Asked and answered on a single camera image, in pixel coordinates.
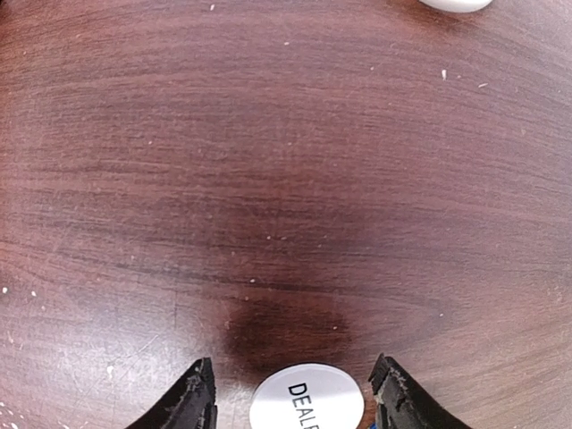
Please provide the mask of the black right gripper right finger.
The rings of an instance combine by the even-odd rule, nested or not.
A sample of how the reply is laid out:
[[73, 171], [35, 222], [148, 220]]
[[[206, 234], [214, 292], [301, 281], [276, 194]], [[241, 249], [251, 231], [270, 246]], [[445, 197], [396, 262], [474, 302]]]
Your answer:
[[470, 429], [442, 407], [393, 357], [381, 354], [369, 376], [382, 429]]

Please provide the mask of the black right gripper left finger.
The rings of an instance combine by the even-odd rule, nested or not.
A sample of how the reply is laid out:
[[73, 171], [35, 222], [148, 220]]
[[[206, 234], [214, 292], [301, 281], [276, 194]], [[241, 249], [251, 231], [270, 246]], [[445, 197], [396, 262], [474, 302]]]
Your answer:
[[215, 429], [215, 375], [210, 357], [195, 361], [128, 429]]

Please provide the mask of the white dealer button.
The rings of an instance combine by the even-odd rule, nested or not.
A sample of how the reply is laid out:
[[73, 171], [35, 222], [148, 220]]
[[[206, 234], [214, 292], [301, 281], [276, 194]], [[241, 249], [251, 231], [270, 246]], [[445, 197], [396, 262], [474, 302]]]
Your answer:
[[253, 429], [356, 429], [365, 412], [357, 382], [325, 364], [286, 367], [256, 388], [249, 409]]

